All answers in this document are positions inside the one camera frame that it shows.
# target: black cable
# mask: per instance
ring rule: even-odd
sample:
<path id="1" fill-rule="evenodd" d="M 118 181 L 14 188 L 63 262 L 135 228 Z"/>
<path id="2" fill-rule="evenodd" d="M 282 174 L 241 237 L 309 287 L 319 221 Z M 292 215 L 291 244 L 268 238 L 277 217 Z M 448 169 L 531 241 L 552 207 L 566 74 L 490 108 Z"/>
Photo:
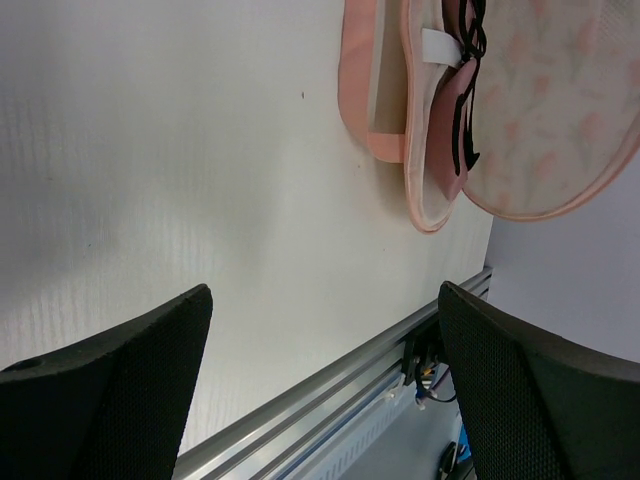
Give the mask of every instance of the black cable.
<path id="1" fill-rule="evenodd" d="M 456 396 L 455 393 L 453 394 L 453 397 L 447 398 L 446 400 L 441 400 L 441 399 L 436 398 L 436 397 L 433 396 L 433 393 L 437 393 L 436 390 L 440 387 L 440 385 L 442 385 L 442 382 L 444 382 L 444 380 L 447 378 L 447 376 L 449 376 L 449 374 L 451 373 L 451 369 L 449 367 L 447 367 L 445 372 L 440 376 L 440 378 L 429 389 L 427 389 L 422 384 L 422 377 L 417 374 L 418 371 L 419 371 L 419 368 L 420 368 L 419 366 L 416 366 L 416 389 L 418 391 L 418 395 L 416 396 L 416 399 L 418 399 L 418 397 L 420 399 L 428 398 L 429 400 L 437 402 L 437 403 L 451 403 L 451 402 L 456 400 L 457 396 Z"/>

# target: white wall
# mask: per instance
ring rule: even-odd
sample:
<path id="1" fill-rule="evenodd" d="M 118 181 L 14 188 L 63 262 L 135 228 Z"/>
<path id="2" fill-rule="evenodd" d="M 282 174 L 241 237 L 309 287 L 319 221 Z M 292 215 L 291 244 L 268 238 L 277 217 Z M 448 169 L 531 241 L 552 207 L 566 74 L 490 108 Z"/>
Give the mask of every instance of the white wall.
<path id="1" fill-rule="evenodd" d="M 490 301 L 606 353 L 640 361 L 640 162 L 566 216 L 496 220 Z"/>

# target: metal extrusion rail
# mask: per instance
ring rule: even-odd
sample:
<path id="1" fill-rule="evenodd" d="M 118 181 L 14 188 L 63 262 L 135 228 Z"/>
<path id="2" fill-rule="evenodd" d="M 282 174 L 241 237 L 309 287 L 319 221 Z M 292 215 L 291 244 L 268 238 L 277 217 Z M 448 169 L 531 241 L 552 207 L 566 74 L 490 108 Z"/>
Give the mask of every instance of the metal extrusion rail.
<path id="1" fill-rule="evenodd" d="M 491 269 L 462 284 L 484 297 Z M 404 341 L 436 301 L 181 455 L 173 480 L 283 478 L 399 377 Z"/>

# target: cable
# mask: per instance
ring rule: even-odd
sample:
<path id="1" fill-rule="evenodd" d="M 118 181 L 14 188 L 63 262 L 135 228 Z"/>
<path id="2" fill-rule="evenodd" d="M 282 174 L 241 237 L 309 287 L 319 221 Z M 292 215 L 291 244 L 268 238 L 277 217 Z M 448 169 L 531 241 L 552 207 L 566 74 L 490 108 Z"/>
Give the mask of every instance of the cable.
<path id="1" fill-rule="evenodd" d="M 452 403 L 456 400 L 457 396 L 455 393 L 451 398 L 446 400 L 441 400 L 437 397 L 437 389 L 450 374 L 451 369 L 447 367 L 440 378 L 431 386 L 431 388 L 428 389 L 422 384 L 422 378 L 416 376 L 416 403 L 421 410 L 425 408 L 424 400 L 431 400 L 436 403 Z"/>

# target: white velcro strap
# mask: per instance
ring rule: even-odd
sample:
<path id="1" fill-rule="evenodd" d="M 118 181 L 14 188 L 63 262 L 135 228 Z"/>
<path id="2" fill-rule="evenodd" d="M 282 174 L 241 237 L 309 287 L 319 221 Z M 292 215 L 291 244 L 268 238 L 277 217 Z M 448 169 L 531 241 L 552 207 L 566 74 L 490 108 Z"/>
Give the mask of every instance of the white velcro strap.
<path id="1" fill-rule="evenodd" d="M 458 68 L 460 66 L 460 44 L 441 30 L 422 29 L 422 61 Z"/>

